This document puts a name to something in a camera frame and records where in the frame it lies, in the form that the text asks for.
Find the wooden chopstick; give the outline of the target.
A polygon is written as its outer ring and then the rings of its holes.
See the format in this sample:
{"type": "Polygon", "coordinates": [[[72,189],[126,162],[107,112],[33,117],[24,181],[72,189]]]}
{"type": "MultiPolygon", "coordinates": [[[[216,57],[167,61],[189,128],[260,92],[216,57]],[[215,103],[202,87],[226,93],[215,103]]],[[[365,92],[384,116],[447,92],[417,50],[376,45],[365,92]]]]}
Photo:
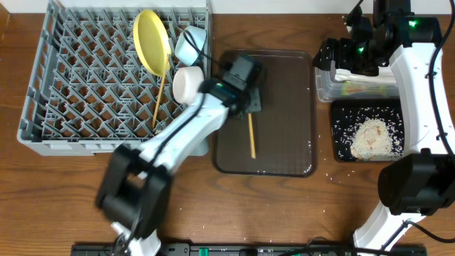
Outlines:
{"type": "Polygon", "coordinates": [[[256,149],[255,149],[255,133],[252,121],[252,114],[248,113],[248,125],[249,125],[249,134],[250,134],[250,151],[251,157],[256,159],[256,149]]]}
{"type": "Polygon", "coordinates": [[[158,96],[156,98],[156,105],[155,105],[155,109],[154,109],[154,115],[153,115],[153,118],[152,118],[152,129],[155,128],[156,126],[156,118],[157,118],[157,115],[158,115],[158,111],[159,111],[159,106],[160,106],[160,102],[161,102],[161,96],[162,96],[162,93],[163,93],[163,90],[164,90],[164,83],[166,81],[166,74],[167,74],[167,70],[168,70],[168,61],[169,61],[169,54],[166,56],[166,62],[165,62],[165,67],[164,67],[164,73],[161,77],[161,84],[160,84],[160,87],[159,87],[159,93],[158,93],[158,96]]]}

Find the pink white bowl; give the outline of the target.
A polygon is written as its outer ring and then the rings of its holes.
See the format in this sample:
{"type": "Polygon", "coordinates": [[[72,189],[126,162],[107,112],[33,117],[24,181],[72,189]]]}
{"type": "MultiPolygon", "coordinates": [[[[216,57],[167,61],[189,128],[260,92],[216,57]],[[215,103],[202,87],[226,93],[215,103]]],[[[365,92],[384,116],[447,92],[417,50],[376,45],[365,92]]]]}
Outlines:
{"type": "Polygon", "coordinates": [[[173,79],[173,98],[180,104],[194,102],[204,74],[198,66],[180,68],[173,79]]]}

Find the light blue bowl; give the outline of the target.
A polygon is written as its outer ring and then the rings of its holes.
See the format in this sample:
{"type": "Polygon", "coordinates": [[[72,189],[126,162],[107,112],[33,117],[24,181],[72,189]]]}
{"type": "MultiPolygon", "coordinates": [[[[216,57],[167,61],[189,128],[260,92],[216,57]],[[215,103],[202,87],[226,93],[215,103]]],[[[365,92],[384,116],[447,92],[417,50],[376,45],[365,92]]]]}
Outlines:
{"type": "Polygon", "coordinates": [[[175,47],[176,57],[186,66],[192,66],[203,51],[207,32],[195,26],[186,27],[180,34],[175,47]]]}

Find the yellow plate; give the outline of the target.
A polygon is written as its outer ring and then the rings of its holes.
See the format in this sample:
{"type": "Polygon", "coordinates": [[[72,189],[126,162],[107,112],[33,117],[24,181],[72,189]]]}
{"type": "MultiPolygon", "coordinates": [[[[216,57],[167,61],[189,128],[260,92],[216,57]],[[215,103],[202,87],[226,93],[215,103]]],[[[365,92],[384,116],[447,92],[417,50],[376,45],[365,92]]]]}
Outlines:
{"type": "Polygon", "coordinates": [[[145,9],[136,16],[133,39],[141,64],[153,75],[162,77],[169,69],[171,47],[165,26],[154,11],[145,9]]]}

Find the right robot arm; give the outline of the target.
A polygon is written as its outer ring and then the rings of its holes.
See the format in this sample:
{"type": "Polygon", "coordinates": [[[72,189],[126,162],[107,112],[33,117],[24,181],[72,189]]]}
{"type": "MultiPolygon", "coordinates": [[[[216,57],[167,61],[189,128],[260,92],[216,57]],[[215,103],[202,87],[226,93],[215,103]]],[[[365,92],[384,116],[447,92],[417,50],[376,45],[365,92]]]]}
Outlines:
{"type": "Polygon", "coordinates": [[[399,90],[405,145],[378,180],[379,203],[353,233],[352,255],[392,255],[420,221],[454,202],[454,123],[441,71],[449,37],[434,16],[418,16],[409,0],[376,0],[373,17],[360,5],[343,17],[349,38],[329,38],[313,64],[376,77],[389,67],[399,90]]]}

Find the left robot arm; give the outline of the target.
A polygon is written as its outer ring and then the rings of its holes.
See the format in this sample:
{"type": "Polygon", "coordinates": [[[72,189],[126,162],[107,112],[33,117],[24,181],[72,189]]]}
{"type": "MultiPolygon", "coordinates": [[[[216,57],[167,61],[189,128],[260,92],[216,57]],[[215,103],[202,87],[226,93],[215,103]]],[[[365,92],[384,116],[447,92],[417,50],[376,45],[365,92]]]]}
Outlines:
{"type": "Polygon", "coordinates": [[[156,255],[157,229],[163,222],[179,166],[229,116],[256,112],[266,68],[240,53],[204,80],[196,98],[169,126],[135,148],[118,146],[109,160],[95,205],[118,236],[112,255],[156,255]]]}

